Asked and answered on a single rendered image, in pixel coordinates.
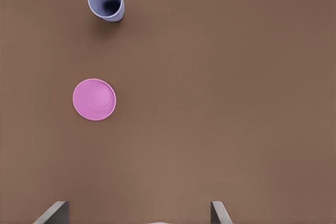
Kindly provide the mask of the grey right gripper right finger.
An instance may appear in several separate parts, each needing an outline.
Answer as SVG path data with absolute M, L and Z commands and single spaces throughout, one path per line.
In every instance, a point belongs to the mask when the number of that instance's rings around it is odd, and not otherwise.
M 221 201 L 211 201 L 211 224 L 233 224 L 229 213 Z

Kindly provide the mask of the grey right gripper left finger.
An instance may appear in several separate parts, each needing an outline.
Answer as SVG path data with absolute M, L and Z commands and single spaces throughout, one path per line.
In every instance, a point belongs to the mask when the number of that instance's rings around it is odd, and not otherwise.
M 57 201 L 32 224 L 69 224 L 69 201 Z

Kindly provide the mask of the pink bowl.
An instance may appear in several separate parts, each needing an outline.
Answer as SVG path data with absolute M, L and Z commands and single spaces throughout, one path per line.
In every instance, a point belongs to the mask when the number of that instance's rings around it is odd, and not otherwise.
M 115 110 L 117 96 L 107 82 L 89 78 L 81 81 L 74 88 L 72 104 L 76 112 L 91 121 L 108 118 Z

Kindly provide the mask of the lavender blue cup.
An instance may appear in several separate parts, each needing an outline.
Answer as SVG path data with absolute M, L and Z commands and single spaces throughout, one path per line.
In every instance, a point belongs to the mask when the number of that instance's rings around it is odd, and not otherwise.
M 119 22 L 125 14 L 124 0 L 87 0 L 90 10 L 108 22 Z

